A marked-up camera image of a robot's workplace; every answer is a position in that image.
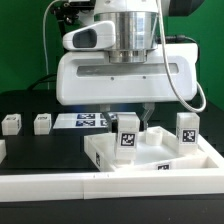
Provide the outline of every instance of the green wall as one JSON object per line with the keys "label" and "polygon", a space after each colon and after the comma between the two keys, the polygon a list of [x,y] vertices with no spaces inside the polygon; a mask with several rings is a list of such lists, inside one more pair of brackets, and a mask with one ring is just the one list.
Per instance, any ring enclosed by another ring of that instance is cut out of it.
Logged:
{"label": "green wall", "polygon": [[200,43],[198,79],[207,99],[224,109],[224,1],[205,0],[189,17],[168,18],[168,34],[185,34]]}
{"label": "green wall", "polygon": [[[0,6],[0,92],[26,89],[44,76],[42,18],[51,0],[2,1]],[[167,34],[185,34],[201,46],[198,78],[207,98],[224,109],[224,1],[205,0],[193,15],[166,18]],[[50,72],[62,55],[54,16],[47,17]]]}
{"label": "green wall", "polygon": [[[26,89],[46,75],[42,18],[51,0],[2,1],[0,6],[0,92]],[[61,44],[54,16],[47,20],[50,72],[56,72]]]}

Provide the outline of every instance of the white block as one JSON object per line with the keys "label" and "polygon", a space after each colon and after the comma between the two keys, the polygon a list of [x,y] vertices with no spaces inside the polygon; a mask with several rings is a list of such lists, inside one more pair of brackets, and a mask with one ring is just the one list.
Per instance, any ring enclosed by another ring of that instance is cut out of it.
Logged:
{"label": "white block", "polygon": [[192,154],[198,148],[200,118],[195,113],[178,113],[176,135],[180,155]]}
{"label": "white block", "polygon": [[140,120],[136,114],[118,114],[118,132],[139,132]]}
{"label": "white block", "polygon": [[161,145],[163,141],[163,131],[157,128],[147,129],[146,131],[146,144],[151,146]]}
{"label": "white block", "polygon": [[38,114],[34,120],[34,134],[48,135],[51,130],[51,114]]}
{"label": "white block", "polygon": [[2,134],[17,135],[22,127],[21,115],[10,114],[2,121]]}
{"label": "white block", "polygon": [[135,160],[138,132],[118,132],[115,144],[116,160]]}
{"label": "white block", "polygon": [[5,140],[0,140],[0,164],[2,163],[5,157],[6,157]]}

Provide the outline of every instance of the white cube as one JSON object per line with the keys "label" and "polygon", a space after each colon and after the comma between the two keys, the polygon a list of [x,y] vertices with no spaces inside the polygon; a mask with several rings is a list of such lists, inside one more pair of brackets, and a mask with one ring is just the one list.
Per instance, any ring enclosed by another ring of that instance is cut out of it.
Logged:
{"label": "white cube", "polygon": [[176,136],[179,154],[192,154],[198,148],[200,118],[195,113],[178,113]]}
{"label": "white cube", "polygon": [[5,140],[0,140],[0,164],[2,163],[5,157],[6,157]]}
{"label": "white cube", "polygon": [[2,121],[2,134],[7,135],[18,135],[22,127],[21,115],[20,114],[9,114]]}
{"label": "white cube", "polygon": [[140,120],[136,114],[118,114],[116,160],[135,160]]}
{"label": "white cube", "polygon": [[51,114],[38,114],[34,120],[34,134],[48,135],[52,126]]}
{"label": "white cube", "polygon": [[135,160],[138,132],[118,132],[115,144],[116,160]]}
{"label": "white cube", "polygon": [[118,132],[139,132],[140,120],[136,114],[118,114]]}

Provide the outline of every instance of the white foam block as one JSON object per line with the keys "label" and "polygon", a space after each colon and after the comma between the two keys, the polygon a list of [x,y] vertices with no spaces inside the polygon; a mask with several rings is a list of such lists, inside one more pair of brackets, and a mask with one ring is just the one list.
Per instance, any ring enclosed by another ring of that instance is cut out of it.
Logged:
{"label": "white foam block", "polygon": [[22,127],[20,114],[9,114],[2,121],[2,134],[17,135]]}
{"label": "white foam block", "polygon": [[48,135],[51,130],[51,114],[38,114],[34,120],[34,134]]}
{"label": "white foam block", "polygon": [[0,140],[0,164],[2,163],[5,157],[6,157],[5,140]]}

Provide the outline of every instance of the black cable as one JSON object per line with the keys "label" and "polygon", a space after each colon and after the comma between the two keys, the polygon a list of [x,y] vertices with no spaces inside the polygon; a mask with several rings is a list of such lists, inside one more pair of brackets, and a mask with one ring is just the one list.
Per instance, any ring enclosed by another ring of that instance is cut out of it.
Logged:
{"label": "black cable", "polygon": [[41,84],[41,83],[47,83],[47,82],[56,82],[55,80],[47,80],[50,79],[52,77],[56,77],[56,74],[50,74],[50,75],[46,75],[40,79],[38,79],[36,82],[34,82],[33,84],[31,84],[27,90],[28,91],[32,91],[37,85]]}

